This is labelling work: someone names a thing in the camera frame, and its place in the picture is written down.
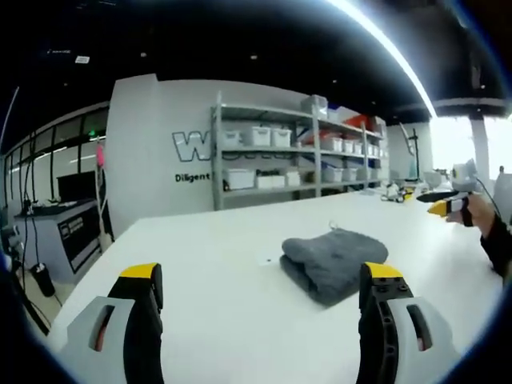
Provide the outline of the person's right hand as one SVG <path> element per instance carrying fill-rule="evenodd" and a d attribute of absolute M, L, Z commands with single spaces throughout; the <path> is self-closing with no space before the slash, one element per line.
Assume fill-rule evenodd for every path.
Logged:
<path fill-rule="evenodd" d="M 472 219 L 472 225 L 481 232 L 481 242 L 486 243 L 494 237 L 500 228 L 500 221 L 494 208 L 479 194 L 471 194 L 467 198 L 467 210 Z"/>

